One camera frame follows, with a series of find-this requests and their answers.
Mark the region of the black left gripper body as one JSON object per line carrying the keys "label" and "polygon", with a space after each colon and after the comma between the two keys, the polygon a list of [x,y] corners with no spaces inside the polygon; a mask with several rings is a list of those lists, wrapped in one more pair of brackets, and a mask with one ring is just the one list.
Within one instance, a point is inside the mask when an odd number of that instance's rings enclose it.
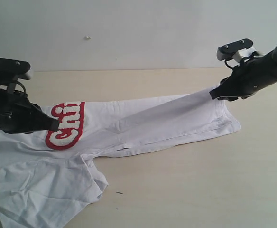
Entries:
{"label": "black left gripper body", "polygon": [[29,134],[30,110],[40,107],[28,100],[25,86],[15,78],[0,78],[0,130]]}

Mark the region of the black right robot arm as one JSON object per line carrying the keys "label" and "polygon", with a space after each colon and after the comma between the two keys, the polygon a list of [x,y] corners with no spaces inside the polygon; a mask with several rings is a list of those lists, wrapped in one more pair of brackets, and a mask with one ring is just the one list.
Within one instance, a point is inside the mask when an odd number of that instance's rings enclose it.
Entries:
{"label": "black right robot arm", "polygon": [[277,83],[277,46],[262,55],[253,47],[253,41],[245,38],[218,47],[217,59],[232,73],[210,91],[213,100],[246,99]]}

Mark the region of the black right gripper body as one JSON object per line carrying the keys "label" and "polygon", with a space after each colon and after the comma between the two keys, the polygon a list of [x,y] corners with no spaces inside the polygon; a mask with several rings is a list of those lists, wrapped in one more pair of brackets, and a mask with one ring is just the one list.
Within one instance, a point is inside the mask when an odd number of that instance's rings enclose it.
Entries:
{"label": "black right gripper body", "polygon": [[223,79],[222,83],[238,84],[244,86],[244,94],[241,99],[254,95],[277,82],[277,63],[271,56],[263,56],[246,61],[236,67],[232,74]]}

